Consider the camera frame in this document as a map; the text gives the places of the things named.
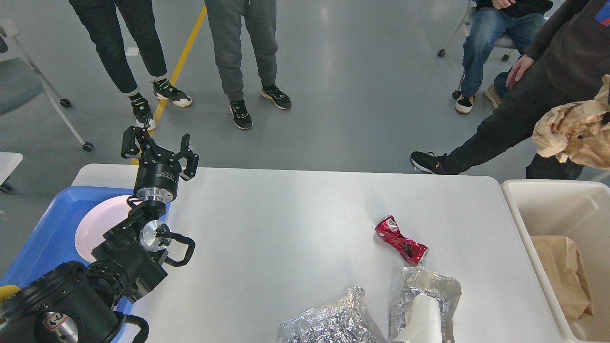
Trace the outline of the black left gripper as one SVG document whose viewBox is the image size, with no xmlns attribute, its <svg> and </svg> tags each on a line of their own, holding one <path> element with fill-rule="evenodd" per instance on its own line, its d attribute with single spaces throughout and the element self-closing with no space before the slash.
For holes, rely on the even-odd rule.
<svg viewBox="0 0 610 343">
<path fill-rule="evenodd" d="M 180 150 L 174 153 L 158 148 L 148 131 L 138 126 L 129 126 L 124 131 L 120 156 L 139 160 L 133 195 L 143 201 L 163 203 L 176 199 L 179 176 L 185 182 L 196 176 L 200 160 L 190 146 L 190 134 L 182 136 Z M 179 164 L 181 159 L 186 160 L 183 169 Z"/>
</svg>

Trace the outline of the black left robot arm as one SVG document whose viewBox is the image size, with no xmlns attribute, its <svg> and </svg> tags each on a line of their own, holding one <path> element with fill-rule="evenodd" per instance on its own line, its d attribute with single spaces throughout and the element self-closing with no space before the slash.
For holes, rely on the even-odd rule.
<svg viewBox="0 0 610 343">
<path fill-rule="evenodd" d="M 126 324 L 139 328 L 135 343 L 148 339 L 146 320 L 115 306 L 150 293 L 167 276 L 164 263 L 190 262 L 195 241 L 172 232 L 161 217 L 177 196 L 179 180 L 195 176 L 200 156 L 189 134 L 172 152 L 136 126 L 124 131 L 121 154 L 139 159 L 128 216 L 103 234 L 91 252 L 93 263 L 61 263 L 1 303 L 3 343 L 110 343 Z"/>
</svg>

